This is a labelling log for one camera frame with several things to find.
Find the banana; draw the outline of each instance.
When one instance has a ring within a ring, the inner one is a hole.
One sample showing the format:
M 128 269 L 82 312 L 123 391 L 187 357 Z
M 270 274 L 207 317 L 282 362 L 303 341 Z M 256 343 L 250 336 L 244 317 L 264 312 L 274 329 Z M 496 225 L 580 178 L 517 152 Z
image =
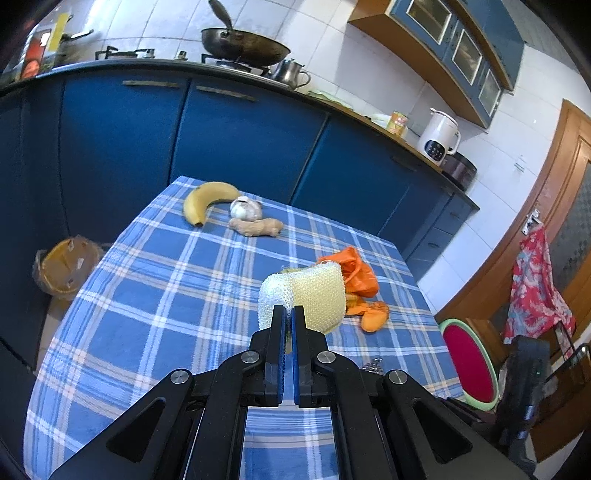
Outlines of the banana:
M 240 196 L 240 192 L 234 185 L 222 181 L 210 181 L 203 183 L 194 189 L 183 205 L 185 218 L 191 225 L 205 223 L 205 211 L 214 202 L 232 202 Z

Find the wok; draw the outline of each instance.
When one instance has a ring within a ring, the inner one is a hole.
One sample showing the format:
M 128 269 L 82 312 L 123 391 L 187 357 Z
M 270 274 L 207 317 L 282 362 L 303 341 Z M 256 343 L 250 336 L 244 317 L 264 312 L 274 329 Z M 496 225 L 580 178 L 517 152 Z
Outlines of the wok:
M 239 61 L 253 67 L 268 67 L 283 60 L 290 53 L 285 45 L 255 33 L 234 30 L 227 10 L 217 0 L 209 0 L 213 13 L 226 28 L 201 30 L 203 47 L 219 59 Z

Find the stainless steel pot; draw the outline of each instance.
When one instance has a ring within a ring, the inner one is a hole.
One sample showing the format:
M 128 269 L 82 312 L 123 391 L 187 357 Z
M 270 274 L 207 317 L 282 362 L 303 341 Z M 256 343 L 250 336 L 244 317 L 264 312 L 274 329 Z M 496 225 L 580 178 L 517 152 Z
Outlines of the stainless steel pot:
M 464 192 L 476 178 L 476 166 L 461 153 L 446 155 L 439 165 L 443 174 Z
M 302 70 L 303 65 L 297 63 L 294 59 L 283 60 L 277 69 L 271 74 L 271 78 L 281 83 L 289 85 L 292 89 L 308 85 L 312 76 L 305 70 Z M 308 79 L 304 83 L 298 83 L 300 74 L 306 75 Z

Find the hanging cloth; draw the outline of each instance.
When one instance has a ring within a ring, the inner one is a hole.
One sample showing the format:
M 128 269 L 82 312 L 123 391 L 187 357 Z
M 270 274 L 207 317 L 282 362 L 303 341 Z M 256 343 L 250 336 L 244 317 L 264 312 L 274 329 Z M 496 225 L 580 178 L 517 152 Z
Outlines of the hanging cloth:
M 554 286 L 544 225 L 530 230 L 519 247 L 521 251 L 513 266 L 505 343 L 511 343 L 517 335 L 538 338 L 558 322 L 562 322 L 572 335 L 575 319 Z

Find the blue plaid tablecloth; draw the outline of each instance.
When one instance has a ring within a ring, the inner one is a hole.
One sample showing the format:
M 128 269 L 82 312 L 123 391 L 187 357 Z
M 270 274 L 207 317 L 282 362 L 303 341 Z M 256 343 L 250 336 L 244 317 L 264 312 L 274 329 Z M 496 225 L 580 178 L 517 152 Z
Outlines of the blue plaid tablecloth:
M 248 347 L 258 329 L 262 281 L 353 245 L 376 274 L 388 324 L 365 334 L 346 317 L 327 335 L 358 365 L 383 357 L 439 396 L 461 397 L 452 359 L 416 282 L 393 244 L 341 223 L 259 199 L 285 227 L 277 238 L 227 228 L 229 205 L 203 227 L 183 217 L 201 182 L 179 177 L 124 230 L 70 306 L 39 370 L 24 437 L 32 479 L 51 473 L 176 368 L 200 373 Z M 243 479 L 336 479 L 328 409 L 293 403 L 291 355 L 284 402 L 249 409 Z

